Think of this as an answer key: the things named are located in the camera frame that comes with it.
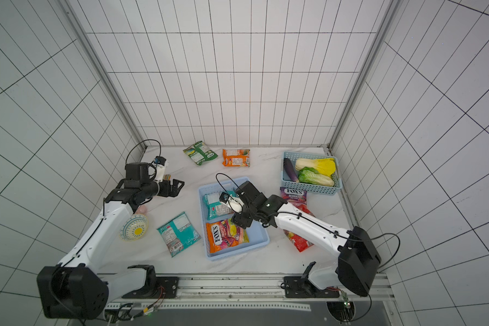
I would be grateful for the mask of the teal candy bag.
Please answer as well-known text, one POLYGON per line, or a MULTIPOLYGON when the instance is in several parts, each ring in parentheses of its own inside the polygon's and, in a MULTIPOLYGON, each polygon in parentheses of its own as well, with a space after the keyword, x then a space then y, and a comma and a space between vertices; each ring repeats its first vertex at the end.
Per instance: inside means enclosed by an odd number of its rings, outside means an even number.
POLYGON ((201 235, 191 224, 185 212, 160 226, 157 231, 160 233, 172 258, 201 239, 201 235))
POLYGON ((208 221, 218 217, 233 214, 233 210, 220 201, 223 192, 213 192, 203 196, 203 202, 208 210, 206 218, 208 221))

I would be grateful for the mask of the purple Fox's berries candy bag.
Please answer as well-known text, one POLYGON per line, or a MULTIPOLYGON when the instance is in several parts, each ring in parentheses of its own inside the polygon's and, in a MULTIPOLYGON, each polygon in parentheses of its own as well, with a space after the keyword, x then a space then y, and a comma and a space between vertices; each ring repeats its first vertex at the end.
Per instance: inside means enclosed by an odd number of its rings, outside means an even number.
POLYGON ((293 205, 307 204, 307 191, 295 190, 288 187, 280 187, 281 197, 293 205))

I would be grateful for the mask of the orange Fox's fruits candy bag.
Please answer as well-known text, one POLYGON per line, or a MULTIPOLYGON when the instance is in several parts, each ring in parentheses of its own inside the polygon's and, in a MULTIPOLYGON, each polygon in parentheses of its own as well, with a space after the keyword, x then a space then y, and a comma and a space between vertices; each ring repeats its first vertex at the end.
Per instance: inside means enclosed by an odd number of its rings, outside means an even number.
POLYGON ((231 219, 207 223, 206 235, 210 254, 249 243, 247 231, 234 224, 231 219))

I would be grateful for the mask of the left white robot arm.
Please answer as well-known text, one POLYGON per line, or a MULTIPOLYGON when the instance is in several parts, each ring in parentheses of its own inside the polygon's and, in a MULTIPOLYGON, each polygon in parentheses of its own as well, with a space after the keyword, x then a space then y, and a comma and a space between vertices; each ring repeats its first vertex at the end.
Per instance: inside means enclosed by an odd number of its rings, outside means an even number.
POLYGON ((154 297, 159 286, 151 265, 133 265, 103 278, 98 272, 107 250, 137 209, 155 196, 178 196, 184 185, 176 179, 162 182, 122 179, 75 247, 57 265, 45 266, 39 272, 37 287, 45 317, 92 320, 107 304, 122 296, 154 297))

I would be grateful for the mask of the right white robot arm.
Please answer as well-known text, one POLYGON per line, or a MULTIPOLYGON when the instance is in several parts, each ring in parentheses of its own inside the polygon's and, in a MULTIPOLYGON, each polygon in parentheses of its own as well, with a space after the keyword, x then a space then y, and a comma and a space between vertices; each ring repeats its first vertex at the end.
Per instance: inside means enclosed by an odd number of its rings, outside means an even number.
POLYGON ((232 222, 241 228, 257 221, 265 228, 293 232, 331 255, 327 262, 310 263, 300 277, 297 283, 307 295, 338 285, 361 297, 369 295, 381 258, 364 229, 326 224, 280 196, 265 197, 249 181, 237 187, 235 196, 223 194, 220 201, 233 210, 232 222))

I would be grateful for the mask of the large light blue basket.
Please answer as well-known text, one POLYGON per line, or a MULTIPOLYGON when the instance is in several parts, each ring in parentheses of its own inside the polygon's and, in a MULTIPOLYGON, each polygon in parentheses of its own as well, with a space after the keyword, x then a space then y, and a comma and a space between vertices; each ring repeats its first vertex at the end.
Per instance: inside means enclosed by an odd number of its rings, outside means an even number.
POLYGON ((208 234, 212 234, 211 229, 207 227, 207 224, 213 224, 219 221, 228 220, 233 216, 234 213, 223 215, 218 218, 214 218, 213 220, 208 220, 209 209, 208 206, 203 202, 203 198, 207 194, 212 194, 215 192, 222 192, 223 188, 218 183, 212 183, 206 186, 201 186, 198 188, 198 197, 200 200, 200 211, 201 211, 201 219, 202 219, 202 237, 205 244, 205 255, 206 258, 210 261, 215 261, 218 259, 229 258, 230 256, 240 255, 244 253, 248 253, 249 251, 253 251, 255 249, 260 249, 265 247, 270 243, 270 237, 265 228, 262 227, 257 221, 253 221, 251 226, 247 228, 245 231, 248 235, 249 241, 248 243, 239 244, 236 247, 230 247, 223 249, 221 251, 211 253, 210 252, 210 242, 208 234))

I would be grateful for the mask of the small teal vegetable basket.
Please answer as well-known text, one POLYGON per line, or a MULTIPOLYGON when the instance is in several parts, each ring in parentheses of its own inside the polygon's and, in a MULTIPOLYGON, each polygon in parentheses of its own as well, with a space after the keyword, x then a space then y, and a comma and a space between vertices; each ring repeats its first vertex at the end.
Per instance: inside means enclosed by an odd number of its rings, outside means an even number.
POLYGON ((281 159, 281 186, 290 188, 293 190, 304 190, 307 192, 312 192, 315 194, 324 195, 335 195, 339 190, 342 189, 342 179, 338 172, 339 161, 333 156, 324 156, 315 153, 304 153, 304 152, 283 152, 283 158, 281 159), (284 159, 288 159, 295 166, 296 160, 300 158, 304 159, 332 159, 336 164, 336 171, 331 175, 331 179, 334 181, 333 186, 320 186, 313 185, 309 183, 298 183, 291 180, 287 171, 284 168, 284 159))

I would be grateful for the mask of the pink plastic cup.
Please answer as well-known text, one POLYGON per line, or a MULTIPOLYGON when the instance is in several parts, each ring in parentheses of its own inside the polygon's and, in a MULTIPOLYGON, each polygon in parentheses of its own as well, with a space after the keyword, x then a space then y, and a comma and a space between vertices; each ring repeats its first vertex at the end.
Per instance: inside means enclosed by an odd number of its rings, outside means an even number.
POLYGON ((136 215, 147 215, 148 214, 148 208, 146 205, 141 205, 135 212, 134 214, 136 215))

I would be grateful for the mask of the green Fox's candy bag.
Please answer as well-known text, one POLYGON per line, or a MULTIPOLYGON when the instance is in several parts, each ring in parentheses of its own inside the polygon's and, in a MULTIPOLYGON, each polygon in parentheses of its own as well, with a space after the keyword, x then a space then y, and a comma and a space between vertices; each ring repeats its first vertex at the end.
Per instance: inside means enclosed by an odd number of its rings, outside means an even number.
POLYGON ((195 144, 184 149, 183 153, 198 166, 202 166, 204 163, 218 158, 218 155, 204 141, 197 141, 195 144))

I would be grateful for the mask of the purple toy eggplant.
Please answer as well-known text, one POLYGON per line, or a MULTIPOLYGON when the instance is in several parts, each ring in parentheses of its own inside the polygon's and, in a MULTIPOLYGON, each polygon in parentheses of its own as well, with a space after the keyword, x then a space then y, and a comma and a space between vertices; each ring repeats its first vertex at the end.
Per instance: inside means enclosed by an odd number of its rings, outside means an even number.
POLYGON ((296 169, 290 159, 288 158, 283 159, 283 168, 290 181, 299 183, 296 169))

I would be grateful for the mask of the orange candy bag back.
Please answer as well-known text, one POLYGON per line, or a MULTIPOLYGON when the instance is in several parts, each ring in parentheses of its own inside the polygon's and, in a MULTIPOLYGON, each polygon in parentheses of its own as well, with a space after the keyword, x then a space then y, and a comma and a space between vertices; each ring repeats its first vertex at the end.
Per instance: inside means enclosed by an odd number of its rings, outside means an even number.
POLYGON ((250 149, 224 149, 225 167, 250 167, 250 149))

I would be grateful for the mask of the red gummy candy bag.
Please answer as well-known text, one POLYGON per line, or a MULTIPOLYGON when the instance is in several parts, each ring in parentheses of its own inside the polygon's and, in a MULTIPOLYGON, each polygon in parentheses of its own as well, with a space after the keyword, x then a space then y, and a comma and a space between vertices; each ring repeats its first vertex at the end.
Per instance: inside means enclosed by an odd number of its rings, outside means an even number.
MULTIPOLYGON (((298 203, 298 202, 291 202, 291 203, 297 209, 299 209, 302 212, 307 213, 310 216, 313 216, 314 217, 314 215, 312 214, 312 212, 307 208, 306 204, 302 204, 302 203, 298 203)), ((286 237, 288 237, 288 239, 290 240, 290 242, 295 246, 295 248, 300 253, 313 246, 313 244, 310 241, 302 238, 301 236, 299 236, 299 235, 297 235, 297 234, 295 234, 293 232, 290 232, 288 230, 284 230, 283 232, 285 233, 286 237)))

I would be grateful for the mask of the green toy cabbage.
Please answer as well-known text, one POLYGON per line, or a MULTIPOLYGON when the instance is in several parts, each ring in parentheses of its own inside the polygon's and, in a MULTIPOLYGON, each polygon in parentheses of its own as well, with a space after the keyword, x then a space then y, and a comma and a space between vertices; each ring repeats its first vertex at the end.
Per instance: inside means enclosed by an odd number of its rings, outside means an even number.
POLYGON ((331 177, 320 174, 316 169, 304 167, 299 171, 298 180, 300 183, 307 183, 316 186, 334 187, 335 182, 331 177))

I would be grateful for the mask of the yellow toy cabbage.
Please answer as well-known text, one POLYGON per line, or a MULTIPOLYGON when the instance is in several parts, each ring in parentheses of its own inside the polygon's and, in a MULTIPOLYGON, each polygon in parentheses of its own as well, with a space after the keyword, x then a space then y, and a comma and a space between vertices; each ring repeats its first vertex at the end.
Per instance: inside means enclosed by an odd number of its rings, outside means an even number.
POLYGON ((319 174, 331 177, 337 170, 336 162, 333 158, 308 159, 298 158, 295 169, 301 171, 303 168, 313 168, 319 174))

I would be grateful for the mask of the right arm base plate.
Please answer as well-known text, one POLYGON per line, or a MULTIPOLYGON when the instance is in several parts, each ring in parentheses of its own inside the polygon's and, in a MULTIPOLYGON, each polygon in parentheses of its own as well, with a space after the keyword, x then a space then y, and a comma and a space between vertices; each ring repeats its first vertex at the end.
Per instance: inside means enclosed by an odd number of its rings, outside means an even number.
POLYGON ((281 289, 285 292, 285 297, 291 299, 335 299, 340 297, 338 291, 317 289, 312 283, 300 276, 284 277, 281 289))

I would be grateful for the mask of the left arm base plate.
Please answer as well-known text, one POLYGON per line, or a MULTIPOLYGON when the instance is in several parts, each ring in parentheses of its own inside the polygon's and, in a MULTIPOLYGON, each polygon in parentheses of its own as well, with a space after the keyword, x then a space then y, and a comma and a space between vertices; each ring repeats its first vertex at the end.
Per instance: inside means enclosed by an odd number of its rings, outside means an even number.
POLYGON ((146 281, 141 289, 131 291, 123 299, 174 299, 177 295, 179 277, 156 277, 146 281))

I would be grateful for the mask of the aluminium mounting rail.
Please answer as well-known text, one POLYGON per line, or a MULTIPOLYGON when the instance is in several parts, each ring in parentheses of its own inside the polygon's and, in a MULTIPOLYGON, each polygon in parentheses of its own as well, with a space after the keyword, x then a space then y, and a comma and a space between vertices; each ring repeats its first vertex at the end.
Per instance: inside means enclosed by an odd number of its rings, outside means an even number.
POLYGON ((310 295, 299 276, 286 274, 159 274, 157 289, 149 297, 135 292, 110 301, 105 312, 138 313, 150 304, 155 310, 179 309, 273 309, 310 312, 312 304, 393 303, 395 296, 387 277, 375 277, 369 296, 362 297, 343 286, 310 295))

